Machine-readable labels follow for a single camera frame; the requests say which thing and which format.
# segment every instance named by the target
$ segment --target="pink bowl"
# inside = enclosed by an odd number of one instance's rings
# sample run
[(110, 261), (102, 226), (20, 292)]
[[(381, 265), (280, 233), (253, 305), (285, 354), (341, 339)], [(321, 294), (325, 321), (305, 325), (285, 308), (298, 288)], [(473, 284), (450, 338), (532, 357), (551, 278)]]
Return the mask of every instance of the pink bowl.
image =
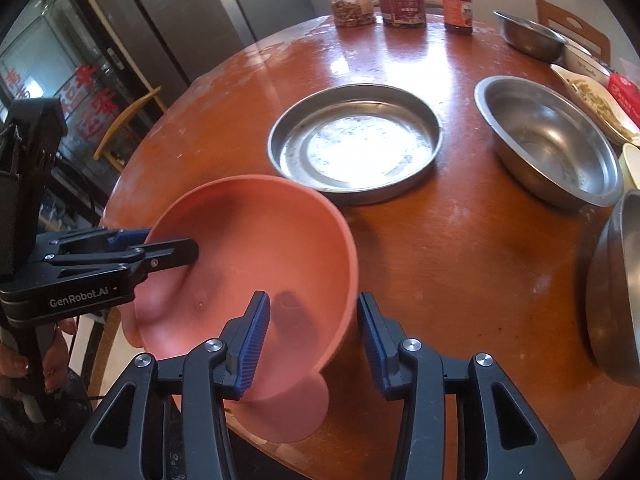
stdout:
[(163, 359), (218, 336), (255, 290), (271, 298), (271, 322), (254, 383), (228, 407), (265, 440), (306, 438), (324, 420), (320, 375), (353, 317), (358, 262), (340, 212), (319, 193), (274, 176), (210, 182), (158, 220), (147, 242), (191, 237), (198, 261), (150, 274), (123, 319), (127, 339)]

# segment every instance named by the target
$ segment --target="screw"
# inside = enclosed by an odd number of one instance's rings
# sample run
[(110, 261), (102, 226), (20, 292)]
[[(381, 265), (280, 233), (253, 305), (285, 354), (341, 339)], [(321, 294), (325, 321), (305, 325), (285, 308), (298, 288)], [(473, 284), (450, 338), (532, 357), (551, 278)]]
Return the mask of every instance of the screw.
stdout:
[(133, 364), (135, 364), (138, 368), (144, 368), (151, 362), (151, 355), (149, 354), (140, 354), (137, 355), (135, 359), (133, 359)]
[(402, 341), (402, 348), (408, 350), (409, 352), (417, 352), (420, 348), (422, 348), (422, 343), (417, 339), (410, 337)]
[(204, 343), (204, 348), (207, 349), (207, 352), (217, 352), (218, 350), (222, 350), (224, 343), (220, 341), (220, 339), (209, 339), (206, 343)]
[(476, 354), (476, 363), (480, 366), (491, 366), (494, 364), (494, 358), (484, 352)]

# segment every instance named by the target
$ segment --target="human hand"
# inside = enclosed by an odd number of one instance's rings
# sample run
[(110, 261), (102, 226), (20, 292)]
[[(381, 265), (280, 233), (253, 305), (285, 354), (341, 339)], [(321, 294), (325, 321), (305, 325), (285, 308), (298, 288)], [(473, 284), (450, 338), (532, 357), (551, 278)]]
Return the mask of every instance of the human hand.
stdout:
[[(47, 393), (53, 393), (66, 382), (69, 352), (62, 332), (75, 334), (78, 330), (73, 319), (58, 322), (53, 343), (42, 360), (42, 373)], [(13, 397), (12, 388), (7, 387), (6, 378), (19, 379), (27, 375), (27, 358), (8, 346), (0, 344), (0, 396)]]

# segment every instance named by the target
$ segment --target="round wooden table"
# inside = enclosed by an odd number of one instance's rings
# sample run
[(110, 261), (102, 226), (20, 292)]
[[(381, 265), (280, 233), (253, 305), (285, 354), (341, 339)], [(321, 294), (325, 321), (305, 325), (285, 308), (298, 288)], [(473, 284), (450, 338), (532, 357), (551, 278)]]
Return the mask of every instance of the round wooden table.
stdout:
[[(266, 152), (269, 130), (313, 92), (376, 82), (415, 93), (439, 115), (444, 146), (435, 171), (409, 192), (342, 209), (358, 248), (360, 290), (373, 292), (386, 316), (441, 354), (492, 354), (577, 479), (594, 480), (640, 414), (640, 389), (598, 370), (584, 326), (586, 272), (610, 210), (562, 212), (511, 178), (474, 103), (476, 83), (492, 75), (562, 91), (549, 65), (511, 49), (481, 23), (471, 37), (445, 33), (436, 16), (427, 30), (381, 23), (336, 30), (330, 18), (301, 23), (239, 52), (189, 88), (130, 160), (104, 222), (151, 226), (200, 184), (275, 174)], [(314, 480), (388, 479), (402, 405), (374, 389), (355, 330), (324, 376), (330, 408), (313, 436), (280, 445), (254, 438), (254, 444)], [(446, 478), (454, 478), (450, 403), (447, 414)]]

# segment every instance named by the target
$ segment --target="sauce bottle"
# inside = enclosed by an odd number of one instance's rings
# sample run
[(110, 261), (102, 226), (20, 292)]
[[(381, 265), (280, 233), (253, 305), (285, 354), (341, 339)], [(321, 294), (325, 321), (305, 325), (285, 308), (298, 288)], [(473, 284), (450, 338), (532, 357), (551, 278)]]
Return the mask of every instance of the sauce bottle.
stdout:
[(474, 31), (472, 1), (442, 0), (444, 28), (447, 32), (469, 36)]

